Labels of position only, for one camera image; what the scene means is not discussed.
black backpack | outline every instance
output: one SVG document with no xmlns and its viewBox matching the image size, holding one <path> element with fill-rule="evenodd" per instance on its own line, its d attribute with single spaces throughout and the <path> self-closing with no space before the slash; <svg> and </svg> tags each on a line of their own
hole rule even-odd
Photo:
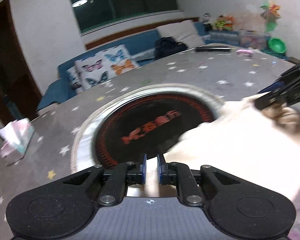
<svg viewBox="0 0 300 240">
<path fill-rule="evenodd" d="M 155 47 L 155 60 L 167 57 L 188 49 L 186 44 L 176 42 L 172 37 L 164 37 L 154 42 Z"/>
</svg>

brown wooden door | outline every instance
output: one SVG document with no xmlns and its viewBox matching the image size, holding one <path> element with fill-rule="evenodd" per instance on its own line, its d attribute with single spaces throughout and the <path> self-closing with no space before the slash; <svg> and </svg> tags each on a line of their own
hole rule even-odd
<svg viewBox="0 0 300 240">
<path fill-rule="evenodd" d="M 0 118 L 2 122 L 14 120 L 16 116 L 33 120 L 37 117 L 36 107 L 40 99 L 41 94 L 18 42 L 9 0 L 4 0 L 0 3 Z"/>
</svg>

chinese characters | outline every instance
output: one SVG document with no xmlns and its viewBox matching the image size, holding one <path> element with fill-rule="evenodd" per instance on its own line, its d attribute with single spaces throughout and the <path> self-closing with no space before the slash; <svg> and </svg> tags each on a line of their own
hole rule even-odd
<svg viewBox="0 0 300 240">
<path fill-rule="evenodd" d="M 168 111 L 165 115 L 158 116 L 154 121 L 145 123 L 142 128 L 137 127 L 133 130 L 129 136 L 122 137 L 124 144 L 129 144 L 132 140 L 138 140 L 139 138 L 145 136 L 147 133 L 156 129 L 167 122 L 170 122 L 173 118 L 180 116 L 181 114 L 177 110 Z"/>
</svg>

sofa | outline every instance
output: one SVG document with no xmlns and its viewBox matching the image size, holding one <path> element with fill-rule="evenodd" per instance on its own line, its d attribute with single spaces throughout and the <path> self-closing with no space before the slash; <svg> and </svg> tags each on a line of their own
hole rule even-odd
<svg viewBox="0 0 300 240">
<path fill-rule="evenodd" d="M 200 22 L 194 23 L 198 34 L 203 37 L 205 28 Z M 74 57 L 65 63 L 58 66 L 59 79 L 49 85 L 44 96 L 42 97 L 37 111 L 42 114 L 42 110 L 52 104 L 61 104 L 70 98 L 76 96 L 76 92 L 71 89 L 68 80 L 67 70 L 74 66 L 76 60 L 84 60 L 88 57 L 94 56 L 97 52 L 109 49 L 111 47 L 119 46 L 124 44 L 128 49 L 131 57 L 140 65 L 146 65 L 154 61 L 154 42 L 159 40 L 161 37 L 156 29 L 137 33 L 131 36 L 121 38 L 119 40 L 112 41 L 105 45 L 98 46 L 94 49 L 88 50 L 87 52 Z"/>
</svg>

sofa backrest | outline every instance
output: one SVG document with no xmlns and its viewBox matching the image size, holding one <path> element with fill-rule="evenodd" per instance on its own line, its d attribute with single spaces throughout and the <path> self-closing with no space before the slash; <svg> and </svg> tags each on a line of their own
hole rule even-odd
<svg viewBox="0 0 300 240">
<path fill-rule="evenodd" d="M 194 26 L 196 27 L 198 33 L 200 36 L 205 35 L 205 29 L 202 23 L 195 22 Z M 154 42 L 159 40 L 160 36 L 156 29 L 149 30 L 146 32 L 138 33 L 132 36 L 124 37 L 119 40 L 110 42 L 108 44 L 96 47 L 95 49 L 89 50 L 77 57 L 74 57 L 65 63 L 62 63 L 58 66 L 58 72 L 60 78 L 68 78 L 68 75 L 66 71 L 74 66 L 74 62 L 79 59 L 86 59 L 88 57 L 94 56 L 97 52 L 109 49 L 111 47 L 115 47 L 121 44 L 124 44 L 126 48 L 128 49 L 129 53 L 133 56 L 135 54 L 138 54 L 140 52 L 153 49 L 154 48 Z"/>
</svg>

